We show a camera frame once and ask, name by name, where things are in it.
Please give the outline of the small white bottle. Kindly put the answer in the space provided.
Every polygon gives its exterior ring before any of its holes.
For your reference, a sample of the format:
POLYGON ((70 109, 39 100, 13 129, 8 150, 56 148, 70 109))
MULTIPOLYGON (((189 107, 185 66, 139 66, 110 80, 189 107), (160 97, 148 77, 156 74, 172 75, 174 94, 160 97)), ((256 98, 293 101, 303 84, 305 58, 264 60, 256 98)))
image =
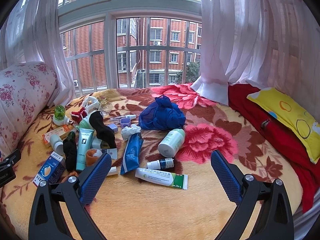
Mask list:
POLYGON ((51 144, 54 152, 56 152, 59 155, 64 155, 63 141, 61 140, 61 138, 58 135, 56 135, 56 134, 51 135, 49 141, 50 141, 50 144, 51 144))

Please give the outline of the teal cosmetic tube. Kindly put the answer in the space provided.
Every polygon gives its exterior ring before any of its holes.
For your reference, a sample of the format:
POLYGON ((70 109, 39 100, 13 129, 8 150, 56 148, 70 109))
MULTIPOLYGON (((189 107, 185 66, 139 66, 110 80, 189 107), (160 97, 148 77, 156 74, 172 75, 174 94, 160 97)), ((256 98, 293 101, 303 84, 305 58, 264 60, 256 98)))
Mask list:
POLYGON ((76 159, 76 170, 83 171, 86 168, 86 152, 90 149, 94 130, 88 128, 80 128, 79 141, 76 159))

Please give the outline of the white tissue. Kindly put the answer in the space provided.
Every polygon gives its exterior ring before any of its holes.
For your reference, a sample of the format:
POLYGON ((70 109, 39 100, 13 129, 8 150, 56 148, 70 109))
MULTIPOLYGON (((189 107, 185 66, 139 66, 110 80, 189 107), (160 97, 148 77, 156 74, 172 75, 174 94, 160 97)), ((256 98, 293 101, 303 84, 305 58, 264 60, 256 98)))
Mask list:
POLYGON ((130 127, 126 126, 121 129, 121 136, 124 141, 127 141, 129 137, 133 134, 140 133, 141 127, 135 124, 132 124, 130 127))

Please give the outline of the dark green black sock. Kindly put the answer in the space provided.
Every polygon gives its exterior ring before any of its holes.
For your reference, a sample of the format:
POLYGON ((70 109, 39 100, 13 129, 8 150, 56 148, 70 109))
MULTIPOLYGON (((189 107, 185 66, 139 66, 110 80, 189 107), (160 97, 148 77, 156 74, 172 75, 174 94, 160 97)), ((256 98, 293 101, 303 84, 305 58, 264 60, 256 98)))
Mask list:
POLYGON ((63 140, 63 152, 66 158, 66 169, 68 172, 76 170, 77 146, 75 141, 75 132, 71 131, 63 140))

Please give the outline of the orange white medicine box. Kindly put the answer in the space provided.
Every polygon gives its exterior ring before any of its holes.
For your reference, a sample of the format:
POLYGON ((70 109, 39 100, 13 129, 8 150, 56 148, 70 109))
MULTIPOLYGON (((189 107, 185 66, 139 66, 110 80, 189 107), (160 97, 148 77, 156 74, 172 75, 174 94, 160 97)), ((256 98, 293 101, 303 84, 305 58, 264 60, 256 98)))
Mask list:
POLYGON ((61 139, 64 139, 65 137, 67 137, 68 133, 72 130, 71 127, 67 126, 67 125, 62 125, 59 126, 58 128, 55 128, 47 133, 44 133, 42 135, 42 139, 43 142, 45 144, 46 147, 50 146, 50 137, 52 135, 57 135, 59 136, 61 139))

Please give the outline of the green ball white toy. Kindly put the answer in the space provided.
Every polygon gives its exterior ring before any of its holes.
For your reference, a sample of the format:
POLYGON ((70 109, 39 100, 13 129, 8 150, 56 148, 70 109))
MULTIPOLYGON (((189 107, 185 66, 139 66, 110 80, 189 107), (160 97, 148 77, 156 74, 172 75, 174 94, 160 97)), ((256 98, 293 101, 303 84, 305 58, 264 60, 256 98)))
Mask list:
POLYGON ((69 123, 69 118, 66 116, 66 109, 63 105, 57 105, 54 108, 53 123, 56 126, 62 126, 69 123))

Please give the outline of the floral orange bed blanket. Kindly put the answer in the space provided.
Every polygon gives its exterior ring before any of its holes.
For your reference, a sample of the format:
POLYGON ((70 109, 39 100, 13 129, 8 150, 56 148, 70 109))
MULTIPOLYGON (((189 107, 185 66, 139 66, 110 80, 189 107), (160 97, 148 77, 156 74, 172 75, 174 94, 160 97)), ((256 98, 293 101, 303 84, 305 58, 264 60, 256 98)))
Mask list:
POLYGON ((303 190, 294 169, 239 112, 198 96, 188 85, 95 93, 107 124, 113 117, 139 115, 161 95, 184 113, 182 142, 171 142, 176 154, 165 157, 159 146, 167 133, 140 130, 139 165, 175 173, 187 185, 174 188, 148 182, 134 171, 121 173, 127 140, 116 132, 110 175, 86 206, 106 238, 214 239, 235 209, 211 167, 214 150, 257 180, 281 179, 292 210, 298 209, 303 190))

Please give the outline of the floral pink pillow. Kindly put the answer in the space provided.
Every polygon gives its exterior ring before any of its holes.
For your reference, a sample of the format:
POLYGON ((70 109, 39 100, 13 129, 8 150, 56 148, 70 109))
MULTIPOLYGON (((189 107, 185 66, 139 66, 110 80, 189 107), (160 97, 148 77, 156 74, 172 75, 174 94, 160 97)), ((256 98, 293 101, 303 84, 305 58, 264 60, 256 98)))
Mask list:
POLYGON ((44 62, 13 64, 1 71, 1 159, 16 149, 56 84, 54 68, 44 62))

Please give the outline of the yellow patterned pillow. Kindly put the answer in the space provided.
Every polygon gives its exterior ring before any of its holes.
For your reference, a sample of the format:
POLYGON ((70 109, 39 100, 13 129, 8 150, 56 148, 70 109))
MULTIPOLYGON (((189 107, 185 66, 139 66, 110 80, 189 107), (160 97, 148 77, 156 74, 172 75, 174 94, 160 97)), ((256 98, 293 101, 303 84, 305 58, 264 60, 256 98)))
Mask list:
POLYGON ((310 161, 318 163, 319 123, 306 109, 274 87, 248 94, 247 99, 291 129, 305 146, 310 161))

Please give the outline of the blue foil packet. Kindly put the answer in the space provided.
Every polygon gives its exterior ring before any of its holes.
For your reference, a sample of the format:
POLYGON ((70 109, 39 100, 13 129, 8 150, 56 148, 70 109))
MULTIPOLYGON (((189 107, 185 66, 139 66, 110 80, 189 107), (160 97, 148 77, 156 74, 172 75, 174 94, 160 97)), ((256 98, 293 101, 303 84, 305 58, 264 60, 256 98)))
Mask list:
POLYGON ((140 133, 135 133, 129 137, 120 169, 121 175, 139 167, 139 155, 143 142, 144 140, 140 133))

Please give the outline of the small dark dropper bottle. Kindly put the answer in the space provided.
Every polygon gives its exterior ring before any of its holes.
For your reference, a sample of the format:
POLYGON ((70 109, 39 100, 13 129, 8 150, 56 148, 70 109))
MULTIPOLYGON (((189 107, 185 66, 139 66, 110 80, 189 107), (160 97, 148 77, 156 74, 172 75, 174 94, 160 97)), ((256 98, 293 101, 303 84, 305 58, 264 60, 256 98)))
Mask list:
POLYGON ((151 170, 165 170, 174 167, 174 160, 172 158, 160 159, 147 163, 147 168, 151 170))

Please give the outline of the clear syringe applicator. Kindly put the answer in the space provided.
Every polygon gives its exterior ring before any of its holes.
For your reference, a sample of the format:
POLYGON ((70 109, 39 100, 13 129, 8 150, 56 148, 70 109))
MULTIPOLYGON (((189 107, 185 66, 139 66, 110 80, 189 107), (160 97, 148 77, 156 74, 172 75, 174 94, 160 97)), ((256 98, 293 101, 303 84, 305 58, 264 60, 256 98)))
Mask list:
POLYGON ((135 114, 121 115, 121 116, 116 116, 116 117, 110 118, 110 120, 111 121, 118 121, 118 120, 121 120, 123 118, 127 118, 127 119, 130 119, 130 120, 133 120, 133 119, 136 119, 137 116, 135 114))

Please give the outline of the sheer pink curtain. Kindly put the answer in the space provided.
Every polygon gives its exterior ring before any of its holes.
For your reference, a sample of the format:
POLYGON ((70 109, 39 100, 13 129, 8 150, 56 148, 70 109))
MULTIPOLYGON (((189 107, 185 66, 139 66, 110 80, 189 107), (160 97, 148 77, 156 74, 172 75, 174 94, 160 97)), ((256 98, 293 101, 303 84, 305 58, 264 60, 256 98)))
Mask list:
POLYGON ((192 89, 227 105, 228 87, 274 87, 319 118, 319 24, 303 0, 201 0, 200 76, 192 89))
POLYGON ((75 94, 59 32, 58 0, 18 0, 1 27, 1 69, 43 61, 56 73, 49 106, 67 105, 75 94))

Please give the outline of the blue crumpled cloth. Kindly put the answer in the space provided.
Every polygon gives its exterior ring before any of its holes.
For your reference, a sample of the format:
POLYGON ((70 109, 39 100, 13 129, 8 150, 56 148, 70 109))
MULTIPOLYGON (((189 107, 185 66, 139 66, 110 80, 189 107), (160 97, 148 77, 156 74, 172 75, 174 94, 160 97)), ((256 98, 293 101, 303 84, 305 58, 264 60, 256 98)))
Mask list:
POLYGON ((161 95, 139 115, 139 126, 145 130, 168 131, 183 128, 185 115, 169 97, 161 95))

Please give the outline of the right sheer pink curtain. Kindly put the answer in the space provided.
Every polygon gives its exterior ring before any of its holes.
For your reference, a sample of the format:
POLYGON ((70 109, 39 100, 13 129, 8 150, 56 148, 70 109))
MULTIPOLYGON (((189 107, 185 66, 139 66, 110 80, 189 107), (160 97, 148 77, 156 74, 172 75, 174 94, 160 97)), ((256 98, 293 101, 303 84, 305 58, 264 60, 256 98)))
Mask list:
POLYGON ((228 87, 274 87, 319 118, 319 24, 303 0, 201 0, 200 76, 192 89, 227 105, 228 87))

